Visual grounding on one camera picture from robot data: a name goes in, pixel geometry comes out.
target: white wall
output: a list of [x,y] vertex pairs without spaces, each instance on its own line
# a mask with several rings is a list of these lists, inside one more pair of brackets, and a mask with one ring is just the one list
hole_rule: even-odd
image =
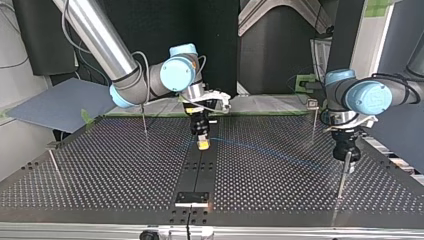
[[[12,0],[0,0],[12,4]],[[18,26],[8,9],[2,10]],[[0,13],[0,67],[22,62],[27,57],[20,35]],[[29,61],[9,69],[0,69],[0,113],[45,91],[47,78],[33,76]],[[50,129],[23,123],[0,114],[0,180],[44,152],[53,141]]]

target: robotic arm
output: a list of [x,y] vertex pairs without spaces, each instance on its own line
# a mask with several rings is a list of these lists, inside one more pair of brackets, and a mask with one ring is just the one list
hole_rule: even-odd
[[333,156],[352,163],[361,153],[355,145],[361,126],[372,127],[375,117],[389,107],[424,100],[424,34],[406,69],[398,74],[373,74],[358,80],[353,70],[336,70],[326,76],[329,128],[336,147]]
[[191,118],[192,133],[201,150],[209,148],[209,120],[217,100],[223,113],[230,108],[230,96],[206,91],[199,57],[193,44],[170,49],[170,58],[144,71],[130,54],[112,23],[95,0],[53,0],[112,80],[110,95],[122,108],[144,104],[170,91],[180,93]]

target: silver robot arm segment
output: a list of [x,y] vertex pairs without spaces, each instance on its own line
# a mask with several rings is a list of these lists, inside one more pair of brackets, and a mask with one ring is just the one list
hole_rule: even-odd
[[[109,18],[97,1],[53,0],[75,29],[81,40],[112,80],[110,92],[120,107],[146,102],[147,84],[140,65],[134,60]],[[158,95],[169,92],[160,79],[152,78],[152,89]]]

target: perforated metal table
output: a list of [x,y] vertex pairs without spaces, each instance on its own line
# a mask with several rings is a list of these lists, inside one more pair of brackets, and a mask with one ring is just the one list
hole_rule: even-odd
[[[342,166],[312,117],[217,120],[204,152],[186,118],[148,118],[147,135],[140,118],[81,129],[52,152],[60,171],[45,153],[0,183],[0,238],[15,223],[424,228],[424,188],[366,142],[338,201]],[[180,192],[209,193],[208,208],[175,207]]]

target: metal pin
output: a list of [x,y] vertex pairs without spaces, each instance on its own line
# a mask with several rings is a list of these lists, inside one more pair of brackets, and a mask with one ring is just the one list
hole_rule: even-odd
[[345,162],[344,162],[344,167],[343,167],[343,171],[342,171],[342,177],[341,177],[341,180],[340,180],[340,186],[339,186],[339,192],[337,194],[337,198],[340,198],[342,196],[344,185],[345,185],[345,182],[346,182],[346,178],[347,178],[347,175],[349,174],[350,159],[351,158],[352,158],[352,152],[347,152],[346,157],[345,157]]
[[144,105],[141,105],[141,116],[143,117],[143,125],[144,125],[144,133],[147,134],[147,124],[146,124],[146,118],[144,116]]
[[317,128],[317,119],[318,119],[318,108],[315,109],[315,117],[314,117],[314,133],[315,129]]
[[52,162],[53,162],[54,168],[56,169],[56,171],[58,171],[58,172],[59,172],[59,166],[58,166],[58,165],[57,165],[57,163],[56,163],[56,158],[54,157],[53,150],[49,149],[49,154],[50,154],[50,157],[51,157],[51,159],[52,159]]

